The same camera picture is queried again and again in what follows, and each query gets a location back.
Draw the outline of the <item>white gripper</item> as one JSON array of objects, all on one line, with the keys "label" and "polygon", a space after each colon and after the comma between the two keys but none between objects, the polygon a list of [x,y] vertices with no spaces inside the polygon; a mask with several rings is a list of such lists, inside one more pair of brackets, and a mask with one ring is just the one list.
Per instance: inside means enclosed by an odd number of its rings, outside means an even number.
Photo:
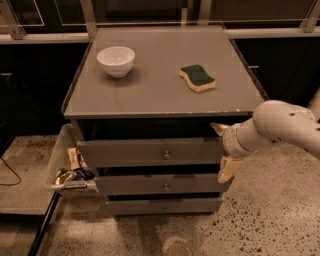
[{"label": "white gripper", "polygon": [[211,122],[210,126],[220,136],[223,136],[223,146],[228,155],[223,156],[218,172],[218,182],[228,182],[239,169],[243,158],[255,150],[257,133],[252,120],[236,123],[232,126]]}]

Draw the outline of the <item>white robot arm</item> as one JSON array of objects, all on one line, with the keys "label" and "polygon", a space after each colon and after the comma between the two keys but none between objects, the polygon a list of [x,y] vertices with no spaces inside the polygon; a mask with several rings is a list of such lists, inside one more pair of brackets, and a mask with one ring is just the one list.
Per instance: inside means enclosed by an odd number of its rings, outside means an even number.
[{"label": "white robot arm", "polygon": [[257,150],[284,142],[320,158],[320,124],[308,108],[279,100],[259,104],[250,119],[233,125],[212,122],[222,138],[226,154],[222,157],[218,182],[229,181],[242,159]]}]

